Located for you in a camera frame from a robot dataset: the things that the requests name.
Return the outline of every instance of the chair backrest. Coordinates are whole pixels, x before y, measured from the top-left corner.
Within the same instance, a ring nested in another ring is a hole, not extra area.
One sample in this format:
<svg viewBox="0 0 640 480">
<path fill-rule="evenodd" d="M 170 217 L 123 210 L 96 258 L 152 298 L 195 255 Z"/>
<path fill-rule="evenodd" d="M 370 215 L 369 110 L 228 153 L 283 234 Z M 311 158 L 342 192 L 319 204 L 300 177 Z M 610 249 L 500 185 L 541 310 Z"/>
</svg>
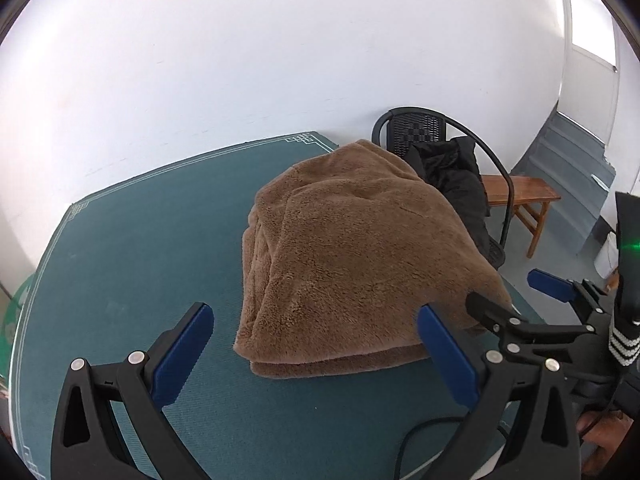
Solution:
<svg viewBox="0 0 640 480">
<path fill-rule="evenodd" d="M 386 126 L 386 148 L 403 157 L 412 142 L 447 140 L 447 125 L 442 117 L 425 112 L 393 115 Z"/>
</svg>

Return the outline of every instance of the brown blanket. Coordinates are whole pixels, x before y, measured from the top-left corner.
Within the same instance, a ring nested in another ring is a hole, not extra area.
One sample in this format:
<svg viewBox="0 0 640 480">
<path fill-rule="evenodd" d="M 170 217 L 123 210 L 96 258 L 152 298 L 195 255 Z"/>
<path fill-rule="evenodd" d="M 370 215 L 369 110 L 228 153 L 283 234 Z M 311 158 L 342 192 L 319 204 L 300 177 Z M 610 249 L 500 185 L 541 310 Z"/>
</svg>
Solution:
<svg viewBox="0 0 640 480">
<path fill-rule="evenodd" d="M 447 200 L 367 140 L 300 162 L 257 193 L 242 269 L 234 350 L 272 378 L 423 359 L 415 316 L 426 303 L 462 329 L 477 324 L 464 306 L 472 290 L 511 306 Z"/>
</svg>

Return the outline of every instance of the gray stairs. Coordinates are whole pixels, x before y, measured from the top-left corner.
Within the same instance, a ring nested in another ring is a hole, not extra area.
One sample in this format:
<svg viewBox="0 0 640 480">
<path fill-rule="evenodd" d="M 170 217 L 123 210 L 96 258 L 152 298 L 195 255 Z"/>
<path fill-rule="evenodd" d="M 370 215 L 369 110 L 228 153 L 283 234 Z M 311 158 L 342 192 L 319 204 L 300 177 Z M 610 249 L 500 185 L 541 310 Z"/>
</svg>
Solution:
<svg viewBox="0 0 640 480">
<path fill-rule="evenodd" d="M 604 144 L 557 111 L 512 173 L 542 178 L 562 196 L 552 204 L 545 230 L 574 253 L 589 236 L 616 176 Z"/>
</svg>

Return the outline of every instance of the white wall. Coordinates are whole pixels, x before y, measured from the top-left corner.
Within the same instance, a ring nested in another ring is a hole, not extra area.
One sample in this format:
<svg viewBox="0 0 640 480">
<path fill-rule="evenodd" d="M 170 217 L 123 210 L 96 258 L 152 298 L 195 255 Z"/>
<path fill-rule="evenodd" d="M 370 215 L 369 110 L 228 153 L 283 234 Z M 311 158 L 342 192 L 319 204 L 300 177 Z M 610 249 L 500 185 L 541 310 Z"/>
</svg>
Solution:
<svg viewBox="0 0 640 480">
<path fill-rule="evenodd" d="M 368 138 L 395 106 L 510 168 L 558 98 L 561 24 L 561 0 L 32 0 L 0 46 L 0 280 L 88 193 L 246 140 Z"/>
<path fill-rule="evenodd" d="M 616 191 L 631 192 L 640 170 L 640 61 L 620 28 L 616 25 L 620 51 L 618 106 L 605 157 L 616 170 L 609 195 L 600 215 L 615 227 Z"/>
</svg>

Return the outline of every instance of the human hand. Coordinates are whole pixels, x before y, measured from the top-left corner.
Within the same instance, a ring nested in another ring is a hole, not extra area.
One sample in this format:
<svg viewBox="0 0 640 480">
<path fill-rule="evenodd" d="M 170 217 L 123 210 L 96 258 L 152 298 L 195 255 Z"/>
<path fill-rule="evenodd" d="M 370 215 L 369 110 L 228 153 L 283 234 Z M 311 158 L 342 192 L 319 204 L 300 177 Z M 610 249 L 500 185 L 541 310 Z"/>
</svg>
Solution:
<svg viewBox="0 0 640 480">
<path fill-rule="evenodd" d="M 598 416 L 598 412 L 585 412 L 578 419 L 578 432 L 584 430 Z M 582 472 L 597 475 L 613 456 L 631 428 L 633 421 L 622 412 L 609 412 L 602 417 L 583 438 L 598 446 L 596 451 L 582 465 Z"/>
</svg>

